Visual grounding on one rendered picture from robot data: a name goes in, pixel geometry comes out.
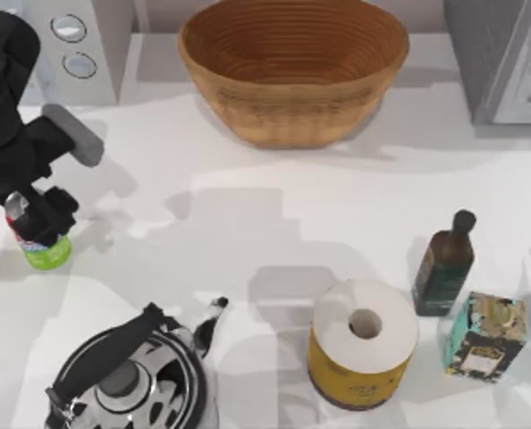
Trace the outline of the green and red can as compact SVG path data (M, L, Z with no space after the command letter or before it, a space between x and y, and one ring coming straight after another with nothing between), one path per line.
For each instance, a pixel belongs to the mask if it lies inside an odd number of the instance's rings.
M4 211L8 226L12 230L23 255L34 269L53 270L67 261L72 252L72 244L66 235L56 231L59 234L59 240L52 247L24 241L19 237L17 220L22 215L26 213L38 214L44 218L42 214L30 208L29 201L20 192L15 191L7 197L4 202Z

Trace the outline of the teal and black carton box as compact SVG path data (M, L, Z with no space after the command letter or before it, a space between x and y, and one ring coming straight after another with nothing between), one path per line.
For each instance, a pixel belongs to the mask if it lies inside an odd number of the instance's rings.
M443 352L446 374L497 383L527 343L527 306L472 291L457 313Z

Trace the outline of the dark green glass bottle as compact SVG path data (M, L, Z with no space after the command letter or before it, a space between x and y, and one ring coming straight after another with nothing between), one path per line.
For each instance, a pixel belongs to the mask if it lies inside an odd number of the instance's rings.
M430 239L411 288L417 315L450 313L475 261L469 237L475 225L476 216L460 209L451 228L437 231Z

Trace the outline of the pale microwave oven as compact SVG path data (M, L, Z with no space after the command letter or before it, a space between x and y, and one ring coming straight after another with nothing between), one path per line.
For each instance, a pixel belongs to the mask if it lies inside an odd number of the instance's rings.
M78 16L87 26L80 43L63 42L50 29L53 18L66 14ZM74 106L118 103L135 20L133 0L25 0L23 17L41 43L34 79L45 101ZM63 57L75 52L96 61L92 78L78 80L63 69Z

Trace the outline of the small round microwave knob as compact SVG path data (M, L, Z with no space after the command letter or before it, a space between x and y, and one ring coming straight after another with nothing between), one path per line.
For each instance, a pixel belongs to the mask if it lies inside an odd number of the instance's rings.
M97 63L90 56L82 52L65 55L62 59L63 69L73 78L87 80L97 73Z

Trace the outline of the brown woven basket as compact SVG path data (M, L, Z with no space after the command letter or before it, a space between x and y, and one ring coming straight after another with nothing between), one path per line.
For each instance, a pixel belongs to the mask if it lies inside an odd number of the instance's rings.
M178 50L235 136L309 149L346 137L376 110L409 34L366 0L218 0L181 27Z

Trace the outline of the large round microwave knob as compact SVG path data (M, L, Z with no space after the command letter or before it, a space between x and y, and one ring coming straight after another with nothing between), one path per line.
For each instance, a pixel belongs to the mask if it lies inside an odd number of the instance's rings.
M53 18L50 29L58 39L66 43L80 43L88 34L85 22L73 14Z

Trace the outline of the paper roll with yellow wrap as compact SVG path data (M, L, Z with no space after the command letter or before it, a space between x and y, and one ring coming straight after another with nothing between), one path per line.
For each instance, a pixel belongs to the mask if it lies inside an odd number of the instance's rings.
M377 280L335 283L314 301L309 378L339 408L377 408L397 390L417 340L417 316L399 290Z

